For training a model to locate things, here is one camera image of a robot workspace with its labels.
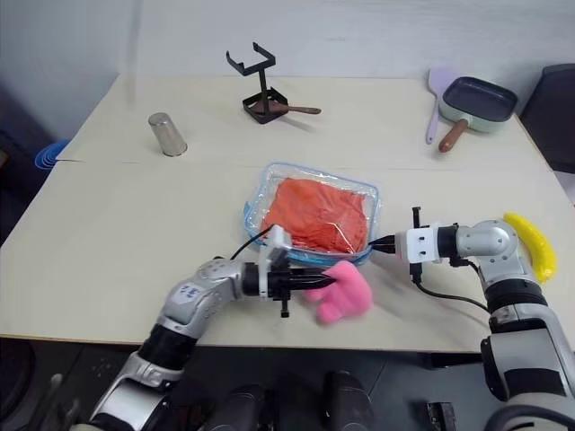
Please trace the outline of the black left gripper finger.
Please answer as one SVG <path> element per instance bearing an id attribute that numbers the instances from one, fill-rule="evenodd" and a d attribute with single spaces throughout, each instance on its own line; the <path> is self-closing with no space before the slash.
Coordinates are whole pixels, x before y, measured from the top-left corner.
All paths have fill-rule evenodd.
<path id="1" fill-rule="evenodd" d="M 290 280 L 291 290 L 316 290 L 335 283 L 334 278 L 297 278 Z"/>
<path id="2" fill-rule="evenodd" d="M 332 280 L 321 268 L 292 268 L 290 270 L 292 281 L 325 281 Z"/>

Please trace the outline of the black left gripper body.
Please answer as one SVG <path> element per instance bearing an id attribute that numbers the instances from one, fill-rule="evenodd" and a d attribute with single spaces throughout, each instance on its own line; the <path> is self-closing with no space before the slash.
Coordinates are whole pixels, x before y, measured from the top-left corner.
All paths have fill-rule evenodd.
<path id="1" fill-rule="evenodd" d="M 288 252 L 280 248 L 274 249 L 270 254 L 268 298 L 281 303 L 281 318 L 289 317 L 288 301 L 291 299 L 289 287 L 290 275 Z"/>

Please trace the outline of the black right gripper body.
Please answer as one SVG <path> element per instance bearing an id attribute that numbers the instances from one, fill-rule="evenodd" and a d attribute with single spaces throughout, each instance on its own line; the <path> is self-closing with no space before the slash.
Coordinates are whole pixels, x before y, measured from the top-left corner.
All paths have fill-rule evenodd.
<path id="1" fill-rule="evenodd" d="M 423 240 L 420 229 L 420 207 L 413 207 L 412 228 L 395 234 L 395 255 L 399 259 L 420 259 L 423 254 Z"/>

